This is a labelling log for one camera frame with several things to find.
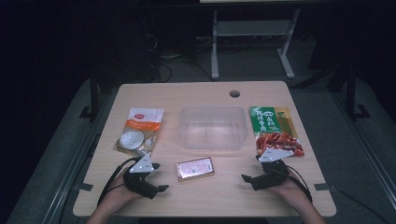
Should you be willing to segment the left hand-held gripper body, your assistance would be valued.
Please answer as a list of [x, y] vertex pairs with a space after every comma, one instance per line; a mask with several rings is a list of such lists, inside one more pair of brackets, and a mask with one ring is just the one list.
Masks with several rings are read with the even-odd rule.
[[125, 187], [143, 197], [153, 199], [158, 188], [146, 181], [146, 177], [155, 170], [150, 155], [134, 158], [132, 164], [123, 175]]

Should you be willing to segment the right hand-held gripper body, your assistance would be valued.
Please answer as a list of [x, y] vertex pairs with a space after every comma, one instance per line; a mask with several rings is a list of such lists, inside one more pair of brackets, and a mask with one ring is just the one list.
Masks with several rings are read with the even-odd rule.
[[252, 178], [253, 189], [268, 189], [283, 183], [289, 176], [288, 168], [283, 159], [293, 155], [292, 150], [265, 149], [259, 161], [262, 165], [263, 175]]

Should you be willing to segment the green sausage packet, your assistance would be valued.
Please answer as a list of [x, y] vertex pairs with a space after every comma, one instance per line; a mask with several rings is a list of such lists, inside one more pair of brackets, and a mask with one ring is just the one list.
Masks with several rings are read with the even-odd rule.
[[295, 157], [304, 155], [287, 107], [251, 106], [249, 116], [259, 155], [267, 148], [291, 150]]

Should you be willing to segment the small pink and yellow box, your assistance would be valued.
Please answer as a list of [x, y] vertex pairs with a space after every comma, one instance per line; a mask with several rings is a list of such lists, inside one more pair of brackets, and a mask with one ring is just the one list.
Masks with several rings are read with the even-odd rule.
[[183, 161], [176, 164], [177, 179], [179, 181], [191, 180], [215, 173], [213, 162], [210, 157], [192, 161]]

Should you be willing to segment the white and orange food packet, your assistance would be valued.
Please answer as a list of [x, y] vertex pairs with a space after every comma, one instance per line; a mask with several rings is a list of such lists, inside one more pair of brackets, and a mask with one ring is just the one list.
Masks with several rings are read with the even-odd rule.
[[163, 113], [163, 109], [131, 108], [114, 149], [133, 157], [151, 155]]

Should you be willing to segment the clear plastic container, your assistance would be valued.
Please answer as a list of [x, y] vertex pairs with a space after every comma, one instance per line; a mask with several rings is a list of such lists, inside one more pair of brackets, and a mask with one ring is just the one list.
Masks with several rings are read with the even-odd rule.
[[185, 106], [178, 132], [188, 149], [237, 150], [248, 136], [246, 111], [236, 105]]

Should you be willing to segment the person's left hand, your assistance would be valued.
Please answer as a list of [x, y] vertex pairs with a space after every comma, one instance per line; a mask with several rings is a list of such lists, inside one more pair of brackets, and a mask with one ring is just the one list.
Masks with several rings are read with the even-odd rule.
[[101, 202], [101, 205], [112, 213], [121, 210], [124, 205], [141, 198], [141, 195], [132, 192], [125, 187], [123, 180], [124, 173], [125, 171], [122, 171], [111, 183], [106, 196]]

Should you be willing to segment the person's right hand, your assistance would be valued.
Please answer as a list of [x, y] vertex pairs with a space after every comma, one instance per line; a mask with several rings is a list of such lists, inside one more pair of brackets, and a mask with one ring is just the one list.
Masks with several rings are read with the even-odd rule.
[[269, 190], [280, 196], [293, 209], [311, 204], [303, 190], [291, 180], [292, 177], [294, 175], [290, 175], [283, 183], [270, 187]]

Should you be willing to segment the black metal stand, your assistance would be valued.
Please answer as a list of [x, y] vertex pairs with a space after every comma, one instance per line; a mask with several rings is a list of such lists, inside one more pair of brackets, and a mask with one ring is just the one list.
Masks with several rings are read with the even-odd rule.
[[99, 109], [98, 82], [95, 71], [90, 73], [90, 101], [91, 104], [84, 106], [79, 116], [84, 119], [95, 120]]
[[356, 121], [357, 119], [368, 119], [370, 114], [364, 105], [355, 104], [356, 76], [353, 66], [349, 68], [346, 78], [346, 112], [348, 116]]

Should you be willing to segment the grey metal rail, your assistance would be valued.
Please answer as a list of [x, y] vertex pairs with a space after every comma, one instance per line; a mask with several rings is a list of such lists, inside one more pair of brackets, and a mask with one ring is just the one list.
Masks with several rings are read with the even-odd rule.
[[364, 105], [357, 105], [358, 112], [349, 113], [347, 103], [342, 99], [339, 93], [332, 93], [332, 98], [337, 107], [341, 110], [343, 118], [347, 121], [348, 126], [361, 145], [361, 149], [366, 155], [380, 186], [384, 190], [393, 208], [396, 210], [396, 184], [391, 179], [389, 172], [384, 167], [381, 160], [375, 153], [375, 148], [370, 144], [362, 128], [358, 124], [359, 119], [370, 119], [371, 116], [365, 109]]
[[49, 179], [55, 181], [54, 192], [40, 224], [62, 222], [64, 209], [69, 206], [68, 198], [74, 191], [78, 192], [112, 102], [111, 95], [101, 94], [95, 116], [67, 115], [61, 130], [56, 132], [55, 144], [50, 148], [54, 157], [49, 160], [48, 170]]

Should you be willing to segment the white metal stand frame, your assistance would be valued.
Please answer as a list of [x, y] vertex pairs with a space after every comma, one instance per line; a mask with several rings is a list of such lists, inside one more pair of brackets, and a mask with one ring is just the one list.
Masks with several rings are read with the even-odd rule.
[[218, 38], [226, 36], [284, 36], [284, 44], [277, 49], [278, 58], [286, 77], [294, 79], [295, 75], [288, 59], [290, 41], [300, 15], [300, 9], [294, 9], [289, 20], [267, 21], [220, 21], [218, 12], [213, 12], [211, 77], [219, 79]]

